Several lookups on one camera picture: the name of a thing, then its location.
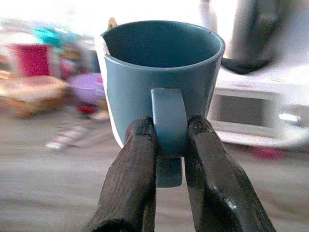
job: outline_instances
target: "blue mug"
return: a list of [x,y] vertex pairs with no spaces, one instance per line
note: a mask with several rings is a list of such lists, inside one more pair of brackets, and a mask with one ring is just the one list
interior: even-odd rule
[[123,147],[130,123],[152,117],[163,151],[157,187],[181,185],[187,118],[208,112],[224,41],[192,24],[141,21],[119,25],[96,43],[115,139]]

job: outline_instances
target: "floor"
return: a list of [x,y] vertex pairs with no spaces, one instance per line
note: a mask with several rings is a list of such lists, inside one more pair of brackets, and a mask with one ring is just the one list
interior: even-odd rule
[[[109,122],[91,146],[46,148],[59,125],[81,122],[72,109],[31,119],[0,118],[0,232],[76,232],[91,218],[109,165],[120,148]],[[309,156],[258,159],[228,146],[247,172],[278,232],[309,231]],[[157,190],[157,232],[192,232],[185,180]]]

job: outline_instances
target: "mug rim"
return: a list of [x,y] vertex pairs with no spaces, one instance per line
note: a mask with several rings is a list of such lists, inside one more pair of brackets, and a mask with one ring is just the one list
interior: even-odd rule
[[143,70],[147,69],[147,70],[151,70],[151,71],[167,71],[167,70],[181,70],[181,69],[188,69],[188,68],[195,68],[195,67],[198,67],[198,66],[202,66],[202,65],[204,65],[206,63],[210,63],[210,62],[212,62],[214,60],[217,60],[220,56],[223,55],[223,53],[225,51],[225,42],[216,32],[214,32],[212,30],[209,30],[209,29],[207,29],[205,27],[199,26],[199,25],[195,25],[195,24],[191,24],[191,23],[185,23],[185,22],[178,22],[178,21],[170,21],[170,20],[143,20],[143,21],[124,23],[124,24],[118,25],[117,27],[115,27],[115,28],[113,28],[111,30],[105,31],[100,36],[104,39],[104,35],[106,35],[110,31],[112,31],[112,30],[114,30],[114,29],[116,29],[118,27],[123,27],[123,26],[128,25],[128,24],[137,24],[137,23],[141,23],[141,22],[158,22],[158,23],[168,22],[168,23],[173,23],[173,24],[186,24],[186,25],[189,25],[191,27],[198,28],[198,29],[204,30],[205,32],[213,34],[214,37],[219,40],[220,48],[219,48],[218,52],[215,55],[209,57],[208,59],[202,60],[202,61],[200,61],[198,63],[184,65],[184,66],[178,66],[178,67],[142,66],[142,65],[132,64],[132,63],[129,63],[129,62],[117,59],[117,58],[113,57],[112,55],[108,55],[108,54],[106,54],[104,57],[106,59],[108,59],[109,61],[111,61],[113,63],[117,63],[117,64],[122,65],[122,66],[129,66],[130,65],[130,66],[132,66],[132,67],[134,67],[136,69],[143,69]]

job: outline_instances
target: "mug handle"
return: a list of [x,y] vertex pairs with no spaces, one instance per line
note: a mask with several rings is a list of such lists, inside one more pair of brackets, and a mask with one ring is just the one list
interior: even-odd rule
[[158,158],[156,186],[180,186],[183,180],[182,160],[187,143],[187,115],[180,89],[151,90],[154,128],[163,155]]

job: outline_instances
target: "teal object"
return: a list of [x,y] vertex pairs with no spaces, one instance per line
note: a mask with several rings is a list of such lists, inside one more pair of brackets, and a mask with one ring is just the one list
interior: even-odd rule
[[208,112],[224,41],[206,28],[172,21],[123,24],[102,37],[110,55],[99,60],[106,62],[104,87],[116,140],[123,146],[129,124],[152,117],[163,150],[157,187],[179,186],[186,119]]
[[57,31],[49,28],[34,28],[34,36],[39,43],[49,44],[53,47],[61,48],[60,35]]

